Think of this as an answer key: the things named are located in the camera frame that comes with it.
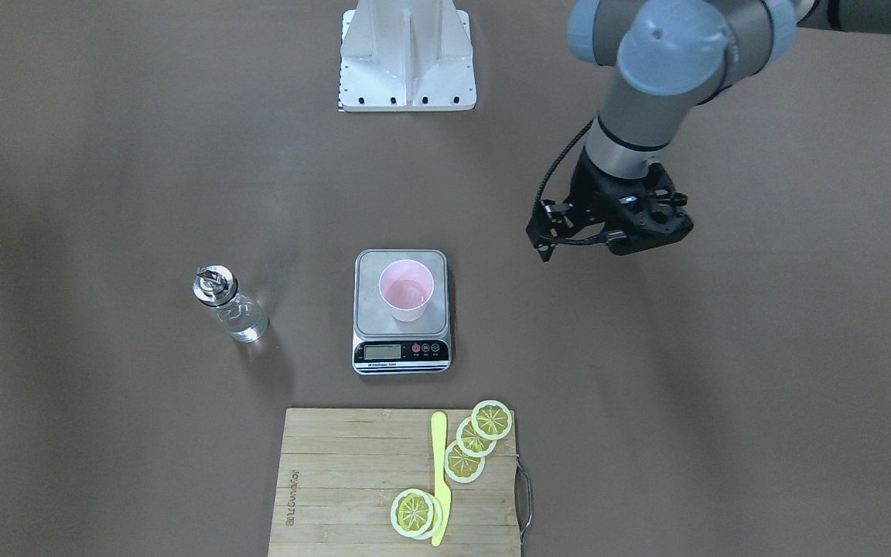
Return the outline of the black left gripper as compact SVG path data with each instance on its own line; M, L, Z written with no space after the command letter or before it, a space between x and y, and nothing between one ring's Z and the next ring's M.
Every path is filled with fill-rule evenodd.
M661 163L651 163L647 171L643 179L617 179L598 169L589 155L580 155L567 203L538 201L537 218L524 229L538 257L548 263L556 247L576 246L579 240L573 237L596 225L603 233L623 233L609 243L616 256L684 239L694 227L684 208L686 195L676 191Z

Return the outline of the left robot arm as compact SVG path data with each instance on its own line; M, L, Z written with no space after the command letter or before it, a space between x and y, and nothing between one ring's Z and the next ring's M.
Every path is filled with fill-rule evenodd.
M560 244L616 256L681 241L694 227L661 162L689 111L772 66L798 29L891 35L891 1L579 1L567 22L577 59L612 67L560 202L545 200L526 234L542 261Z

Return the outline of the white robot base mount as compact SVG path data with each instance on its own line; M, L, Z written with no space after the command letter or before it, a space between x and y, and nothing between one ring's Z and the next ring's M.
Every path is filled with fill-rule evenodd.
M473 34L452 1L360 1L342 14L337 107L344 112L470 111Z

